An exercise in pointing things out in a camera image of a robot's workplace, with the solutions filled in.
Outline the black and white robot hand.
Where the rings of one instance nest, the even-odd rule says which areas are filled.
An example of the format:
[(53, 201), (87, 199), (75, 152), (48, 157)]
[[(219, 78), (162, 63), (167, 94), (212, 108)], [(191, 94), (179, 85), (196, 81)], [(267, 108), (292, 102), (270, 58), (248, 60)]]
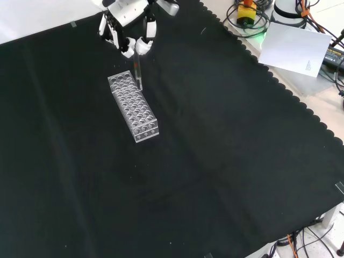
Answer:
[[(135, 53), (146, 55), (156, 36), (157, 23), (151, 13), (154, 1), (93, 1), (102, 11), (98, 35), (111, 43), (126, 58)], [(138, 39), (126, 37), (124, 29), (143, 21), (144, 35)]]

